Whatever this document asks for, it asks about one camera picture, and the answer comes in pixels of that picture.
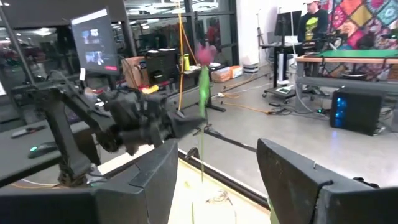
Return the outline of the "black monitor on cart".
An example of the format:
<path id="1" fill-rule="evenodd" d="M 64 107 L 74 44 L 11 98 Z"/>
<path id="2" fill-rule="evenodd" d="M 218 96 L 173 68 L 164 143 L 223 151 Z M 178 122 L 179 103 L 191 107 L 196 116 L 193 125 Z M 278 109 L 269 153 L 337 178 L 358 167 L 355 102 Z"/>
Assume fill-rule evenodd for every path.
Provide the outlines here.
<path id="1" fill-rule="evenodd" d="M 274 34 L 276 36 L 298 36 L 301 11 L 280 13 L 277 15 Z"/>

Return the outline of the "clear plastic bin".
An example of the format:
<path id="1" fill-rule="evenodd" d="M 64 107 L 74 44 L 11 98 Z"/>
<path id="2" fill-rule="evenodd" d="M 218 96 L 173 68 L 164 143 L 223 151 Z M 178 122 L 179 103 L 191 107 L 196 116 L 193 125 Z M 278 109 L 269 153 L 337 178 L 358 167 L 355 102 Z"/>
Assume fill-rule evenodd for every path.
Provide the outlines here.
<path id="1" fill-rule="evenodd" d="M 211 72 L 211 79 L 216 83 L 224 83 L 231 79 L 231 69 L 229 67 L 221 68 Z"/>

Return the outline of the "cardboard box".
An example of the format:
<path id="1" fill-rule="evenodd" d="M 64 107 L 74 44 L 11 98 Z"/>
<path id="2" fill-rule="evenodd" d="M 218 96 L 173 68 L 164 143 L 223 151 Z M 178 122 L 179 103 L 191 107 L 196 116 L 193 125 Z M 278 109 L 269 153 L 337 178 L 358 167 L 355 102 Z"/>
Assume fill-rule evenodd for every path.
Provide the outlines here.
<path id="1" fill-rule="evenodd" d="M 149 85 L 146 59 L 143 56 L 121 60 L 124 78 L 130 88 L 140 89 Z"/>

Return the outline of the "black computer monitor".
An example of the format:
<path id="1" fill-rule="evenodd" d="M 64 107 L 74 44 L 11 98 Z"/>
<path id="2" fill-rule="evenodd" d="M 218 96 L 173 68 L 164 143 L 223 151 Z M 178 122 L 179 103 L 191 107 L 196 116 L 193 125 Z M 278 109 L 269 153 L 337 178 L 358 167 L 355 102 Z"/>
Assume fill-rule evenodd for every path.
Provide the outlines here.
<path id="1" fill-rule="evenodd" d="M 107 8 L 72 19 L 71 28 L 82 69 L 119 75 L 119 57 Z"/>

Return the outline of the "black computer mouse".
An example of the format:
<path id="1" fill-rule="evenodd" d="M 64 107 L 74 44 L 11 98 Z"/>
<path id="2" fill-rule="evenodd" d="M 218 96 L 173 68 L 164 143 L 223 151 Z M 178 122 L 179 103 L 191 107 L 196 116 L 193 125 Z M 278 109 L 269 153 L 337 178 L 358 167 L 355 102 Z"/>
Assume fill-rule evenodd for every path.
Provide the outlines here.
<path id="1" fill-rule="evenodd" d="M 28 158 L 35 159 L 50 152 L 56 151 L 57 149 L 58 147 L 55 142 L 45 142 L 38 146 L 32 146 L 29 150 Z"/>

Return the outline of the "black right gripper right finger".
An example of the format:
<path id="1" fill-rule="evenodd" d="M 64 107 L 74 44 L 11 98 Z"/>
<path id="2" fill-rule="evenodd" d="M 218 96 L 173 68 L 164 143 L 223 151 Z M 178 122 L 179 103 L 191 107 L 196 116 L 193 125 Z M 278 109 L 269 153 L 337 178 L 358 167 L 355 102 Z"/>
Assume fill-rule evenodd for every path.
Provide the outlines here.
<path id="1" fill-rule="evenodd" d="M 257 162 L 280 224 L 398 224 L 398 187 L 345 177 L 268 139 Z"/>

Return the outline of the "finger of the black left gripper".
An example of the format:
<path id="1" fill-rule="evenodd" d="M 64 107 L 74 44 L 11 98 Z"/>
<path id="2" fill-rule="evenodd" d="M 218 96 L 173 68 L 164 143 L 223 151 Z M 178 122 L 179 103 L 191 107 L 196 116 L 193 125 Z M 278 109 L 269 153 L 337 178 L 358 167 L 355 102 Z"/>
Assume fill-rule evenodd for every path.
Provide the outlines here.
<path id="1" fill-rule="evenodd" d="M 182 138 L 205 122 L 204 120 L 177 120 L 171 117 L 172 137 Z"/>
<path id="2" fill-rule="evenodd" d="M 177 120 L 204 120 L 204 118 L 201 116 L 198 116 L 195 114 L 194 115 L 192 115 L 192 114 L 185 115 L 185 114 L 181 113 L 180 111 L 174 112 L 173 116 Z"/>

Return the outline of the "dark flat handheld device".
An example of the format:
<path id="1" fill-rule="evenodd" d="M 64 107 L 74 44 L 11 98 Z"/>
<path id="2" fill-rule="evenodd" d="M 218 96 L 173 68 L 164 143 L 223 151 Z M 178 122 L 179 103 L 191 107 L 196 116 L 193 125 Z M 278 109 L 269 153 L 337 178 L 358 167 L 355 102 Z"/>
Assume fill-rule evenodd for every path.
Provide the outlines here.
<path id="1" fill-rule="evenodd" d="M 43 126 L 25 128 L 25 129 L 13 132 L 12 135 L 11 135 L 11 138 L 12 139 L 19 138 L 19 137 L 22 137 L 22 136 L 25 136 L 25 135 L 28 135 L 28 134 L 36 133 L 36 132 L 44 130 L 46 128 L 47 127 L 44 126 L 44 125 Z"/>

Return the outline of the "maroon artificial tulip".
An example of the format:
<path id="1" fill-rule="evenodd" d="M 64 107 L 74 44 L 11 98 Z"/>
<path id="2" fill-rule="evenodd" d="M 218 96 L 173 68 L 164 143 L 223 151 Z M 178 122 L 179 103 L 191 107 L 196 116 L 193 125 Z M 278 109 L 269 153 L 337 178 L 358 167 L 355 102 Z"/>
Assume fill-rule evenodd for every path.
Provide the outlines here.
<path id="1" fill-rule="evenodd" d="M 202 45 L 199 43 L 195 52 L 196 59 L 200 63 L 199 76 L 199 110 L 202 118 L 206 119 L 206 103 L 210 94 L 210 72 L 209 65 L 214 60 L 214 47 L 212 45 Z"/>

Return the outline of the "green topped table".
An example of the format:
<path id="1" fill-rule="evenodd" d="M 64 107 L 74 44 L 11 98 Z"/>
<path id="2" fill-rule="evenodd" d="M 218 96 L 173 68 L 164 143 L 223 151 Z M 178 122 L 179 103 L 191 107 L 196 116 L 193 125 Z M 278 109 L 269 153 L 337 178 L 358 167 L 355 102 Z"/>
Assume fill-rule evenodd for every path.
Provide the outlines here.
<path id="1" fill-rule="evenodd" d="M 360 88 L 364 90 L 379 90 L 392 95 L 398 95 L 398 83 L 366 82 L 347 79 L 322 78 L 306 76 L 304 63 L 361 63 L 398 65 L 398 50 L 372 49 L 372 50 L 327 50 L 322 53 L 303 55 L 297 57 L 297 76 L 295 79 L 296 90 L 301 91 L 303 85 L 324 86 L 338 88 Z"/>

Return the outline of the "grey desk top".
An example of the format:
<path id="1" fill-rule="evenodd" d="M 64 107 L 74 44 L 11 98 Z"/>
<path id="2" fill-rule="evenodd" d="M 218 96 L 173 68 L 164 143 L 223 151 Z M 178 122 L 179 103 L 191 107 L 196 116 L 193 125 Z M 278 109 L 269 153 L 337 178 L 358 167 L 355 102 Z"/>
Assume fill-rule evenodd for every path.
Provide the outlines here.
<path id="1" fill-rule="evenodd" d="M 12 139 L 13 132 L 36 126 L 47 128 L 36 133 Z M 62 190 L 70 187 L 87 187 L 103 175 L 98 170 L 101 164 L 94 132 L 84 122 L 67 126 L 73 133 L 70 155 L 63 155 L 59 150 L 29 159 L 32 146 L 45 142 L 54 142 L 54 136 L 46 121 L 23 126 L 0 133 L 0 192 L 7 190 Z M 56 183 L 32 182 L 28 178 L 50 167 L 58 166 Z"/>

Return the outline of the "black computer tower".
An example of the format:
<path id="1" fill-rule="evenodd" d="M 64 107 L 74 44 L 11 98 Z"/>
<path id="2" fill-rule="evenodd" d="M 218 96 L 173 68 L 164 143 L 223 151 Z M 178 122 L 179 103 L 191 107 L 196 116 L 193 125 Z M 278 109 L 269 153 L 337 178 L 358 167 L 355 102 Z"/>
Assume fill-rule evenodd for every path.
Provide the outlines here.
<path id="1" fill-rule="evenodd" d="M 385 94 L 377 90 L 341 87 L 333 92 L 330 126 L 373 136 Z"/>

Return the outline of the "black frame clip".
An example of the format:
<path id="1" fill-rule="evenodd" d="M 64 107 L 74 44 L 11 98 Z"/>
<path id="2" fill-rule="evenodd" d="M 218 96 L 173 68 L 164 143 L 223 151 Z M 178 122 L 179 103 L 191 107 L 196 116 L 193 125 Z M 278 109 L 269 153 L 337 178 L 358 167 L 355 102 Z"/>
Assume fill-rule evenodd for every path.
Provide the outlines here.
<path id="1" fill-rule="evenodd" d="M 191 159 L 192 157 L 194 157 L 194 158 L 196 158 L 196 159 L 200 159 L 200 153 L 199 153 L 199 150 L 198 150 L 197 147 L 191 148 L 191 149 L 187 152 L 187 154 L 186 154 L 186 156 L 185 156 L 186 159 Z"/>

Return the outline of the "colourful patchwork quilt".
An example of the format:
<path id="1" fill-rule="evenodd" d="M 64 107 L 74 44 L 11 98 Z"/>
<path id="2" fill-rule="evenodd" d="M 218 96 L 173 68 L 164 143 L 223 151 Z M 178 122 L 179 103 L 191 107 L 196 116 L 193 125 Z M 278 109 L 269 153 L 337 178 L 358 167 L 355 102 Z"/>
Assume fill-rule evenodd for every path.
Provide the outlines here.
<path id="1" fill-rule="evenodd" d="M 398 31 L 398 0 L 321 0 L 321 9 L 329 13 L 329 31 L 340 30 L 348 38 L 338 46 L 341 50 L 392 49 L 398 50 L 397 39 L 383 35 Z M 398 80 L 398 65 L 354 64 L 356 70 L 367 75 L 366 80 Z M 328 63 L 323 75 L 337 78 L 352 64 Z"/>

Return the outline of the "orange and white box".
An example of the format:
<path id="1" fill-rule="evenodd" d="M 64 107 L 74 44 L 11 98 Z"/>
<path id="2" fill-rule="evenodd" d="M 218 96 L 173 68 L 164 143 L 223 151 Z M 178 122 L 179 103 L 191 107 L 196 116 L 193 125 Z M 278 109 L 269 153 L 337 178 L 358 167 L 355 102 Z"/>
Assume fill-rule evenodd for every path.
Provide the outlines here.
<path id="1" fill-rule="evenodd" d="M 239 65 L 230 67 L 231 79 L 237 78 L 243 74 L 243 68 Z"/>

